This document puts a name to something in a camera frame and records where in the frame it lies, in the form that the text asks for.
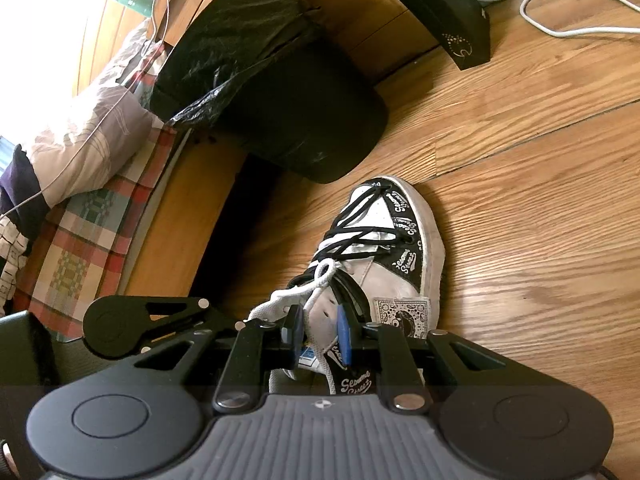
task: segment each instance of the blue clip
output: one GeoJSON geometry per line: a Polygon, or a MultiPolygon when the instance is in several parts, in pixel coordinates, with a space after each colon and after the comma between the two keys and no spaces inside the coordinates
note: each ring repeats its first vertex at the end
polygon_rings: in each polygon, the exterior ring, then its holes
{"type": "Polygon", "coordinates": [[[349,322],[347,315],[344,313],[344,307],[338,305],[338,347],[342,355],[342,363],[351,365],[351,331],[349,330],[349,322]]]}

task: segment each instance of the sunlight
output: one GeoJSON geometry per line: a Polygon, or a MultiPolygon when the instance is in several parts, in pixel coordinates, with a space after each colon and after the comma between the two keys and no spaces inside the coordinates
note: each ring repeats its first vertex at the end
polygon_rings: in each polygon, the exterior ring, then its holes
{"type": "Polygon", "coordinates": [[[89,0],[0,0],[0,135],[18,143],[71,98],[89,0]]]}

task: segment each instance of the plaid blanket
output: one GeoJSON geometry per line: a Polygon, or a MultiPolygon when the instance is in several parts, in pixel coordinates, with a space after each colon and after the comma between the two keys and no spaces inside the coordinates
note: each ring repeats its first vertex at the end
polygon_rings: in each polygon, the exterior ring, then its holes
{"type": "MultiPolygon", "coordinates": [[[[143,101],[166,60],[161,46],[124,86],[143,101]]],[[[91,302],[115,294],[131,239],[170,156],[175,132],[156,121],[142,149],[99,190],[54,207],[18,274],[14,310],[31,310],[59,339],[82,335],[91,302]]]]}

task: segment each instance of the black shoelace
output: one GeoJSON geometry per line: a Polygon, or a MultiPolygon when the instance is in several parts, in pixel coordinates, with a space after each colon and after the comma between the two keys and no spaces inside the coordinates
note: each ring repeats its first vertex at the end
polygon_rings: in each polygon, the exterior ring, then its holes
{"type": "Polygon", "coordinates": [[[611,469],[608,469],[607,467],[604,466],[600,466],[600,471],[599,473],[604,476],[604,478],[606,478],[607,480],[618,480],[618,477],[615,476],[612,472],[611,469]]]}
{"type": "Polygon", "coordinates": [[[378,227],[378,226],[357,226],[357,227],[340,227],[340,225],[348,225],[353,222],[363,213],[367,212],[373,203],[389,191],[391,186],[372,186],[361,194],[356,200],[350,203],[344,211],[335,218],[331,228],[324,234],[322,240],[332,238],[337,234],[355,233],[355,236],[351,238],[345,238],[339,240],[333,244],[328,245],[321,251],[318,251],[314,257],[318,262],[325,258],[332,258],[338,262],[345,260],[359,260],[363,258],[369,258],[370,256],[384,256],[391,252],[391,248],[405,247],[407,245],[415,243],[414,237],[407,235],[405,232],[391,227],[378,227]],[[365,236],[371,233],[380,234],[393,234],[395,238],[391,240],[371,240],[365,238],[365,236]],[[354,245],[366,245],[366,246],[378,246],[375,251],[344,254],[344,251],[348,247],[354,245]]]}

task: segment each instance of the shoe patch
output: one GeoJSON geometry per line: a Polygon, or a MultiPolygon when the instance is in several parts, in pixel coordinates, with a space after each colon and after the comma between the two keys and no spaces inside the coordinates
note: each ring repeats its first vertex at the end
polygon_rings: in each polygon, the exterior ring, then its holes
{"type": "MultiPolygon", "coordinates": [[[[366,368],[353,368],[343,364],[337,341],[324,353],[324,357],[334,378],[336,394],[363,395],[376,391],[375,371],[366,368]]],[[[300,368],[321,373],[318,359],[310,347],[302,349],[298,365],[300,368]]]]}
{"type": "Polygon", "coordinates": [[[381,244],[380,247],[389,249],[390,253],[376,256],[374,261],[392,273],[404,278],[415,287],[415,290],[420,291],[422,286],[422,251],[424,247],[420,239],[418,221],[414,211],[411,209],[409,199],[398,186],[384,178],[367,180],[365,184],[390,187],[382,197],[385,200],[386,208],[391,215],[394,227],[401,233],[411,236],[414,240],[413,243],[406,243],[401,247],[390,247],[381,244]]]}
{"type": "Polygon", "coordinates": [[[426,339],[431,303],[429,298],[373,298],[371,320],[397,326],[405,337],[426,339]]]}

